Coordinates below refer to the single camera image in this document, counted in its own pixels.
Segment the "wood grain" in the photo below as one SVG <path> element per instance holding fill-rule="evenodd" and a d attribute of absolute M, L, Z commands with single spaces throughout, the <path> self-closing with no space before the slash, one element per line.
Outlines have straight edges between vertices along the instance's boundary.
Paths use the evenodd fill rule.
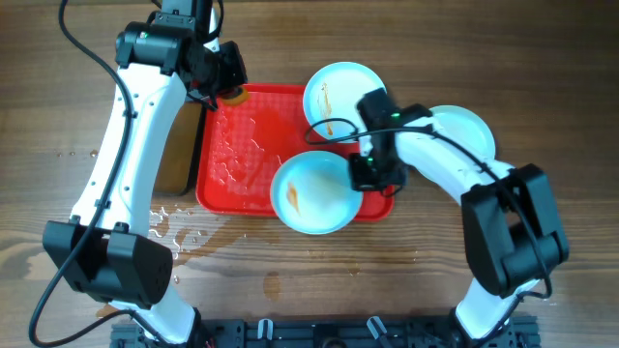
<path fill-rule="evenodd" d="M 93 3 L 69 6 L 68 26 L 112 63 L 116 35 L 152 5 Z M 355 61 L 402 105 L 456 104 L 481 115 L 500 159 L 549 175 L 572 247 L 553 273 L 553 298 L 519 310 L 540 317 L 544 347 L 614 347 L 618 10 L 607 1 L 231 2 L 223 39 L 241 47 L 254 82 L 303 84 L 329 63 Z M 69 215 L 111 110 L 112 81 L 62 37 L 56 11 L 44 0 L 8 1 L 0 11 L 3 347 L 30 346 L 28 320 L 54 272 L 44 224 Z M 152 237 L 180 252 L 176 287 L 205 318 L 446 313 L 471 279 L 457 205 L 418 174 L 388 218 L 324 237 L 272 218 L 211 215 L 193 192 L 156 198 L 153 212 L 162 207 L 167 217 L 152 215 L 162 237 Z M 70 334 L 102 308 L 63 282 L 41 337 Z M 103 347 L 108 335 L 102 328 L 77 344 Z"/>

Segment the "tray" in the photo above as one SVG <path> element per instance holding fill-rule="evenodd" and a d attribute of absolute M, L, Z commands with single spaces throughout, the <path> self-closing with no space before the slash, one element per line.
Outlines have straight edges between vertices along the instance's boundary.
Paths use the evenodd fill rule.
<path fill-rule="evenodd" d="M 284 162 L 312 150 L 347 158 L 349 153 L 358 152 L 359 146 L 310 146 L 305 142 L 303 134 L 310 126 L 303 113 L 305 86 L 245 87 L 250 94 L 247 101 L 238 106 L 220 101 L 220 109 L 207 114 L 195 194 L 213 213 L 274 217 L 271 181 Z M 365 192 L 355 220 L 378 221 L 392 211 L 394 204 L 393 197 Z"/>

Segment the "table surface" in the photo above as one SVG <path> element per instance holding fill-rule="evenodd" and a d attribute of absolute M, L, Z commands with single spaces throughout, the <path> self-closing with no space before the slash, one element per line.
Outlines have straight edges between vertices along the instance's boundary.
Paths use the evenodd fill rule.
<path fill-rule="evenodd" d="M 79 1 L 67 23 L 110 64 L 116 35 L 150 4 Z M 57 1 L 0 5 L 0 346 L 26 327 L 55 267 L 41 237 L 90 175 L 113 82 L 61 35 Z M 491 127 L 498 158 L 549 176 L 571 243 L 539 316 L 544 347 L 619 342 L 619 9 L 611 1 L 279 1 L 226 5 L 224 41 L 253 82 L 303 84 L 321 67 L 371 67 L 401 105 L 456 104 Z M 205 318 L 441 314 L 471 280 L 456 203 L 412 173 L 391 215 L 323 237 L 274 218 L 214 216 L 194 192 L 154 198 L 152 238 L 177 251 L 175 287 Z M 103 304 L 63 281 L 39 328 L 71 334 Z M 105 346 L 109 326 L 82 338 Z"/>

